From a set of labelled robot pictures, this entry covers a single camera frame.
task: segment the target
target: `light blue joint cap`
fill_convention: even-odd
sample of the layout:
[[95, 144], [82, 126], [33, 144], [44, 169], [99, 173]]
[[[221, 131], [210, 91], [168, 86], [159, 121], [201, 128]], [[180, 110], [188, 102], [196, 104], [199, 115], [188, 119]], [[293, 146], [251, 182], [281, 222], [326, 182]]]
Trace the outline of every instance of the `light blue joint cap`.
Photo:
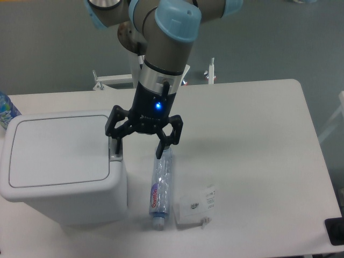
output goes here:
[[129, 18], [131, 20], [131, 23], [134, 24], [135, 26], [135, 23], [134, 23], [134, 11], [135, 11], [135, 7], [136, 7], [136, 4], [138, 3], [139, 0], [131, 0], [130, 2], [130, 5], [129, 5]]
[[94, 26], [99, 29], [99, 30], [102, 30], [102, 29], [105, 29], [107, 28], [102, 22], [101, 20], [98, 19], [98, 17], [96, 16], [96, 14], [93, 12], [90, 4], [87, 2], [87, 0], [84, 0], [84, 4], [86, 6], [86, 9], [88, 11], [88, 14], [90, 15], [91, 19], [92, 19], [92, 22], [94, 24]]
[[183, 0], [161, 0], [155, 11], [159, 28], [172, 39], [185, 43], [197, 39], [201, 18], [199, 8]]
[[242, 2], [243, 0], [226, 0], [225, 11], [222, 17], [226, 17], [239, 11], [242, 7]]

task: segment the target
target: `bottle label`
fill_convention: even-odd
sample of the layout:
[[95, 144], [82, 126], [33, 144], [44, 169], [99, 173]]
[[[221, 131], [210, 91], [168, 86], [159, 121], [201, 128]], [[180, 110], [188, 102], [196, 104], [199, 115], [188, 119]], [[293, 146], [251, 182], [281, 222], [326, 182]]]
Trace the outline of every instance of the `bottle label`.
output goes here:
[[154, 209], [157, 206], [157, 183], [153, 184], [150, 190], [150, 208]]
[[0, 125], [3, 128], [7, 129], [10, 121], [18, 115], [20, 115], [20, 112], [14, 105], [12, 105], [11, 109], [11, 106], [9, 104], [5, 104], [0, 110]]
[[0, 124], [3, 128], [7, 129], [10, 121], [12, 120], [13, 116], [11, 114], [11, 110], [5, 110], [0, 113]]

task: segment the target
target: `bottle cap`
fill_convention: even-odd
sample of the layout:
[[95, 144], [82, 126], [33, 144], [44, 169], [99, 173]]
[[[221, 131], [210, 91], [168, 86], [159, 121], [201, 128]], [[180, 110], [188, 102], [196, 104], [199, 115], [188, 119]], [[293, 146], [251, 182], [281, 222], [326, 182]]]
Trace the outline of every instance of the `bottle cap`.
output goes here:
[[165, 225], [165, 219], [162, 217], [154, 217], [153, 218], [153, 229], [158, 231], [163, 231]]

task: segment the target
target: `white table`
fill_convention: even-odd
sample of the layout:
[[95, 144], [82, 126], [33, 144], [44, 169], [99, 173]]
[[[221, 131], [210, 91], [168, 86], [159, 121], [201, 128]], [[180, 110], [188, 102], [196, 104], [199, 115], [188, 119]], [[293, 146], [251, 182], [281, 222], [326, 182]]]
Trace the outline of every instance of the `white table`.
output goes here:
[[[23, 114], [131, 107], [134, 90], [11, 96]], [[171, 114], [184, 120], [175, 154], [175, 199], [214, 184], [216, 215], [204, 230], [171, 219], [151, 230], [147, 214], [157, 136], [124, 139], [124, 221], [61, 227], [0, 198], [1, 257], [275, 257], [343, 251], [324, 220], [340, 217], [297, 81], [182, 87]]]

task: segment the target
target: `black object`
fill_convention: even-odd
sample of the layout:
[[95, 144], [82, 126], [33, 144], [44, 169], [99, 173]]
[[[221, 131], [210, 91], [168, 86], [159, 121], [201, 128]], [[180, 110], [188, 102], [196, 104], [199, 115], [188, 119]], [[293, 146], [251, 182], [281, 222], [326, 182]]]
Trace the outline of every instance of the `black object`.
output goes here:
[[333, 246], [344, 245], [344, 218], [325, 220], [329, 240]]
[[[162, 94], [159, 95], [147, 90], [139, 82], [133, 105], [129, 111], [122, 109], [118, 105], [113, 107], [105, 125], [105, 134], [117, 140], [116, 154], [119, 153], [122, 138], [133, 132], [157, 134], [160, 139], [156, 150], [157, 159], [161, 158], [165, 147], [179, 143], [183, 120], [179, 115], [169, 117], [176, 96], [175, 93], [168, 95], [169, 88], [170, 84], [165, 81]], [[125, 118], [128, 118], [128, 120], [116, 127], [116, 124], [125, 120]], [[168, 124], [171, 124], [173, 129], [171, 134], [166, 136], [163, 128]]]

